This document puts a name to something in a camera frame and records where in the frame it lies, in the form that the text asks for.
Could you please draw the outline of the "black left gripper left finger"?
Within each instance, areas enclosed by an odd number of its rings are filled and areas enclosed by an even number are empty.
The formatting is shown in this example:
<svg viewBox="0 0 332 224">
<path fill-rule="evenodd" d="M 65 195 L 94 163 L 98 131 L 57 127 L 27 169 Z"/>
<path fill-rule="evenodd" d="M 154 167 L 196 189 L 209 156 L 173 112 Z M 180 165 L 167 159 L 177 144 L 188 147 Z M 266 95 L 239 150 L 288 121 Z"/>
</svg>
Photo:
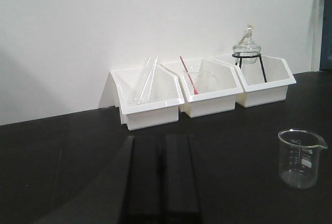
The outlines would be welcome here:
<svg viewBox="0 0 332 224">
<path fill-rule="evenodd" d="M 158 223 L 158 170 L 156 140 L 128 136 L 87 188 L 37 223 Z"/>
</svg>

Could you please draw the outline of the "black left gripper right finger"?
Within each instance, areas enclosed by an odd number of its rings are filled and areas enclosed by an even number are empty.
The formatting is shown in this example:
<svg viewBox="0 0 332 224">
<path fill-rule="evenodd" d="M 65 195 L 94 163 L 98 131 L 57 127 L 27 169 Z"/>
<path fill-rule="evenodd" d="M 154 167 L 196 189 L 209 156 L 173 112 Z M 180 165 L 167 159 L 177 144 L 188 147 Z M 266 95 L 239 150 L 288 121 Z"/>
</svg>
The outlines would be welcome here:
<svg viewBox="0 0 332 224">
<path fill-rule="evenodd" d="M 168 134 L 162 147 L 162 211 L 164 223 L 201 223 L 188 138 Z"/>
</svg>

